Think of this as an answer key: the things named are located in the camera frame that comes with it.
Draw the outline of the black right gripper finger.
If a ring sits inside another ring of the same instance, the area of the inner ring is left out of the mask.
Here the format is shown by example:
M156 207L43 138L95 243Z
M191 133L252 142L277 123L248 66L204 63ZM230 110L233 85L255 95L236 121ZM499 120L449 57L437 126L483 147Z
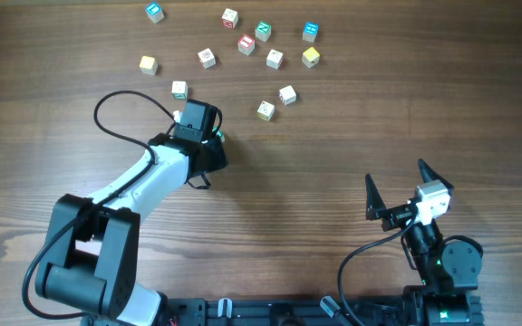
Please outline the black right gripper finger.
M418 160L418 168L420 171L420 175L422 180L425 183L431 181L440 181L447 189L453 189L454 186L440 174L435 172L422 158Z
M366 210L367 211L380 211L386 208L380 192L373 181L371 174L365 175L366 185Z

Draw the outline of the wooden block green C side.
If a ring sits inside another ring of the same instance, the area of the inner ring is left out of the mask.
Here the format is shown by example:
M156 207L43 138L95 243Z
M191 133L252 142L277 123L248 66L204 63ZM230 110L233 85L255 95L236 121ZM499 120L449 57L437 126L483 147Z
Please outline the wooden block green C side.
M219 136L221 142L225 142L225 134L222 131L218 131L217 135Z

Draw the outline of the wooden block yellow side A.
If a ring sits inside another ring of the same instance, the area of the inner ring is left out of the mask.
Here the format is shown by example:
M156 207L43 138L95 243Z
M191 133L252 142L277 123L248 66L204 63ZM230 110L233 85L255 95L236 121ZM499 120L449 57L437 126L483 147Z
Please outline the wooden block yellow side A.
M276 107L273 104L267 101L262 101L256 111L256 114L262 120L270 121L275 113L275 110Z

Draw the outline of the wooden block apple picture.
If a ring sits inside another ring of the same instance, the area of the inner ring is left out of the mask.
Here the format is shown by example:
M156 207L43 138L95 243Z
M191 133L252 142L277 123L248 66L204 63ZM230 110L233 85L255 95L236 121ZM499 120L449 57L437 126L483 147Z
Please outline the wooden block apple picture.
M296 101L296 92L292 85L288 85L279 90L279 99L284 105L289 105Z

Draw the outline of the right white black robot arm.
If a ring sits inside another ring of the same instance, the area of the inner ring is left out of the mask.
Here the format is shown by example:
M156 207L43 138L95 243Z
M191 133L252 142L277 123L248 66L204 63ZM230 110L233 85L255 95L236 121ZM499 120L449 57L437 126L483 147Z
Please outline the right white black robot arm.
M423 159L418 161L422 183L406 204L388 208L372 176L365 177L366 218L380 220L383 231L398 229L409 266L421 285L404 288L402 295L375 299L378 325L483 325L479 287L483 248L464 235L444 237L437 219L450 210L454 191L444 177Z

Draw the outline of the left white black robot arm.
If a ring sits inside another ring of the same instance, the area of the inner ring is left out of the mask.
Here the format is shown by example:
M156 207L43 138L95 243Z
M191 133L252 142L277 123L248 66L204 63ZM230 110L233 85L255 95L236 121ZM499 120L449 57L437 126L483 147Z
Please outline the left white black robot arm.
M107 187L54 205L44 246L25 275L36 293L73 317L164 325L168 299L136 281L140 226L163 199L194 177L227 165L222 138L159 134Z

